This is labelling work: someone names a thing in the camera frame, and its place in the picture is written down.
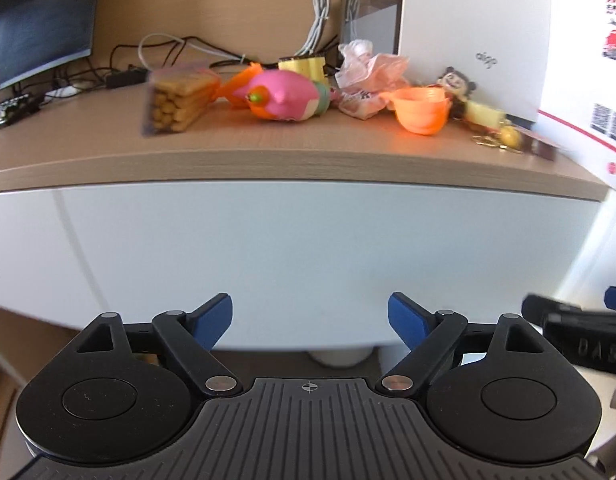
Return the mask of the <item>yellow cat figure keychain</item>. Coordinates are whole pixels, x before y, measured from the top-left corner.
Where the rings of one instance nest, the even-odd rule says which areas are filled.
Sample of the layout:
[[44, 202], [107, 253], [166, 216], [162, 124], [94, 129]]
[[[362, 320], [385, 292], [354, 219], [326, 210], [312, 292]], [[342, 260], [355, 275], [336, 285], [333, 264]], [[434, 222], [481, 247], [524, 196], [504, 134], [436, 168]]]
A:
[[472, 130], [472, 140], [479, 145], [515, 153], [522, 150], [521, 133], [503, 110], [467, 101], [463, 122]]

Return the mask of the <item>orange plastic cup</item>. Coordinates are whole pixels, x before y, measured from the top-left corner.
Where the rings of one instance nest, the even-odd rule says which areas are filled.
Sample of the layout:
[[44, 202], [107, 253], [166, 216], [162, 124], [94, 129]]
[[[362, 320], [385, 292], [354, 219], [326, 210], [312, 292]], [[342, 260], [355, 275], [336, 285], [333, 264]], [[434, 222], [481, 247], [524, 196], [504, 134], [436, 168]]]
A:
[[407, 87], [379, 93], [411, 133], [433, 136], [447, 123], [451, 100], [440, 87]]

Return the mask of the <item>pink Volcano snack pack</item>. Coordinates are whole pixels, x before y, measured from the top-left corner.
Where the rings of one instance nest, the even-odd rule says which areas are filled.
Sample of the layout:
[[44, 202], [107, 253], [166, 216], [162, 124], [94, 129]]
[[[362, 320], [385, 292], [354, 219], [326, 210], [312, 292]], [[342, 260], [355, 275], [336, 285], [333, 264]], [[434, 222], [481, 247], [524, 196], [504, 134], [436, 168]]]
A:
[[143, 136], [189, 129], [217, 99], [220, 76], [203, 64], [159, 68], [148, 76]]

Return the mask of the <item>grinning boy figure keychain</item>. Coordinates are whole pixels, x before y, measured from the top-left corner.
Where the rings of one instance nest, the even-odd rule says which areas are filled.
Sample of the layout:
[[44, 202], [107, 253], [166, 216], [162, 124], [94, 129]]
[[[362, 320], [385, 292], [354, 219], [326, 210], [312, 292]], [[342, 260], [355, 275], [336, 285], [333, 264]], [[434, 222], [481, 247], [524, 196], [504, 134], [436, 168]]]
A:
[[477, 89], [475, 81], [469, 79], [453, 66], [448, 66], [437, 79], [435, 86], [442, 88], [451, 102], [449, 117], [461, 120], [465, 115], [466, 106], [472, 92]]

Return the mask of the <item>pink green squishy bird toy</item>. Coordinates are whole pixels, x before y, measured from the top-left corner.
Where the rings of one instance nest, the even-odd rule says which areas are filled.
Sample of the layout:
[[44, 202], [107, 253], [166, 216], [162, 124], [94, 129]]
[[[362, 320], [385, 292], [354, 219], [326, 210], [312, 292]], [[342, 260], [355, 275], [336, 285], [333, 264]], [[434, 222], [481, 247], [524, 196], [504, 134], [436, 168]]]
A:
[[304, 122], [323, 115], [331, 105], [331, 90], [290, 70], [264, 70], [235, 91], [258, 118]]

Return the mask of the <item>red round jelly stick pack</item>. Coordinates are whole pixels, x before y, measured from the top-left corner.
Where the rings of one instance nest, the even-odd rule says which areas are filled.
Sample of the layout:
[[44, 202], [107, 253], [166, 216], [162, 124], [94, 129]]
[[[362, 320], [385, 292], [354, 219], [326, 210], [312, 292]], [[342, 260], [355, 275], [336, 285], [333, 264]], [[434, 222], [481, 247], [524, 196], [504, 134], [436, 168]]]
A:
[[519, 133], [519, 149], [524, 153], [538, 156], [550, 162], [555, 162], [559, 152], [559, 146], [553, 141], [544, 139], [539, 133], [533, 132], [521, 126], [515, 130]]

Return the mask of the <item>white round bin under desk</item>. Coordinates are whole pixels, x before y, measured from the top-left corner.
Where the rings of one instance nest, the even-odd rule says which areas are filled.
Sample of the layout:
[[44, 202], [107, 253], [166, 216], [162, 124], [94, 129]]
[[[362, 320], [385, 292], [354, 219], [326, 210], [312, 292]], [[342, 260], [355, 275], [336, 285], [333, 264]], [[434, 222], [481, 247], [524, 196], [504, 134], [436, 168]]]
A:
[[308, 356], [317, 364], [332, 370], [347, 370], [355, 367], [374, 353], [373, 347], [355, 347], [344, 349], [311, 350]]

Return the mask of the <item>white desk drawer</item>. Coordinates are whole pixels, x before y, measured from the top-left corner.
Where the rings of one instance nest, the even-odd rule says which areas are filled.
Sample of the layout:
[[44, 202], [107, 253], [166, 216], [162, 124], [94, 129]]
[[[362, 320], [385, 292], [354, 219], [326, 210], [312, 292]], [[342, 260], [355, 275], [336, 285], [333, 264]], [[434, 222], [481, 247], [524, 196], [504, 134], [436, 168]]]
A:
[[129, 322], [232, 297], [227, 349], [393, 344], [387, 301], [476, 322], [553, 294], [596, 217], [588, 200], [308, 182], [81, 186], [58, 193], [102, 307]]

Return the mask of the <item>orange fish toy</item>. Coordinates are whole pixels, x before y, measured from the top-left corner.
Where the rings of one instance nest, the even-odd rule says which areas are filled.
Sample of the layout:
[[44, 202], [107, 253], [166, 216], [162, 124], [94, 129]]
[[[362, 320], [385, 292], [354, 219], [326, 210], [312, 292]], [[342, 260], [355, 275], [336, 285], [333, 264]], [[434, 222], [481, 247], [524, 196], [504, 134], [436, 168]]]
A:
[[247, 88], [250, 81], [256, 76], [263, 73], [265, 69], [259, 63], [250, 63], [245, 70], [234, 75], [218, 88], [213, 97], [215, 100], [225, 99], [235, 108], [247, 108], [248, 100], [246, 98]]

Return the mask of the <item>pink crumpled wrapper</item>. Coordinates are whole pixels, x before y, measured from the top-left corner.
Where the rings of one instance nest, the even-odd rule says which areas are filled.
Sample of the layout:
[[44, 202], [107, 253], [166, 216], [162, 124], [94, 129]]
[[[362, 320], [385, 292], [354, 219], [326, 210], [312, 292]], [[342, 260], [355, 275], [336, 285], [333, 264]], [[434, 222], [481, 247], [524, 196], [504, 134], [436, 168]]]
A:
[[374, 53], [373, 42], [355, 39], [340, 44], [343, 62], [335, 75], [337, 86], [348, 93], [381, 93], [408, 87], [404, 77], [409, 65], [407, 56]]

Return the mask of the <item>white poster board red print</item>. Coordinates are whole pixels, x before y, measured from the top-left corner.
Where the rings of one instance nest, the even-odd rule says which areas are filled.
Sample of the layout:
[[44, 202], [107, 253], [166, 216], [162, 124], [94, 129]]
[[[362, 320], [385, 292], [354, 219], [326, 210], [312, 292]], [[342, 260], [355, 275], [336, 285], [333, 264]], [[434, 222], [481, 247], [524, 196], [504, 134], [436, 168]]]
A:
[[616, 0], [558, 3], [536, 128], [616, 190]]

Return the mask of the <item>yellow tape roll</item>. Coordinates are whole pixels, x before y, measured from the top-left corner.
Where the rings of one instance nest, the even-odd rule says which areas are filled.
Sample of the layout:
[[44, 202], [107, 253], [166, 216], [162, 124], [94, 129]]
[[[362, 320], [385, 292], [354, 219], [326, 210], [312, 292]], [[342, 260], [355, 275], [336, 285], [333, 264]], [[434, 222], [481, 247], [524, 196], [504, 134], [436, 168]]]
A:
[[312, 81], [318, 81], [322, 84], [327, 84], [329, 80], [325, 75], [325, 57], [318, 56], [292, 56], [291, 58], [281, 58], [277, 62], [279, 70], [289, 70], [290, 72], [300, 74]]

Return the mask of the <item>white aigo computer case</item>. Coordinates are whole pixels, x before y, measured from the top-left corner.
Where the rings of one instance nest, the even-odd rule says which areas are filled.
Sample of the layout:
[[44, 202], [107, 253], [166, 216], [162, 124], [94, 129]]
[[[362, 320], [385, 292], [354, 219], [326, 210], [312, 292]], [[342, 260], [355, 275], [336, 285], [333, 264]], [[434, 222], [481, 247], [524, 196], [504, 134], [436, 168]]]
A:
[[550, 0], [341, 0], [340, 40], [409, 60], [404, 76], [432, 84], [449, 67], [472, 99], [523, 122], [538, 117]]

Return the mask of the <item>black white keyboard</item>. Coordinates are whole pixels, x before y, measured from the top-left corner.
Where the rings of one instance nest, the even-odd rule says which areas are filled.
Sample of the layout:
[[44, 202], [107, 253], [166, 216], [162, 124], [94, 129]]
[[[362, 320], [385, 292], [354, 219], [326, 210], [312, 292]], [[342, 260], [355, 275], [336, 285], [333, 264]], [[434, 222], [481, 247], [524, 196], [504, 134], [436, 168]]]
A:
[[20, 120], [38, 113], [43, 96], [24, 93], [0, 103], [0, 129], [14, 125]]

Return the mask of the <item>black computer monitor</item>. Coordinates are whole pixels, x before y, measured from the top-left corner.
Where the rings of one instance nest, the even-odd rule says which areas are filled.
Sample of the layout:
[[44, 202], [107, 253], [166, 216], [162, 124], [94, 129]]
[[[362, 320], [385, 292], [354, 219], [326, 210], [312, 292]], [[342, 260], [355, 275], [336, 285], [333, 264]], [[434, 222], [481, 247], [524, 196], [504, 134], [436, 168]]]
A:
[[92, 53], [98, 0], [0, 0], [0, 91]]

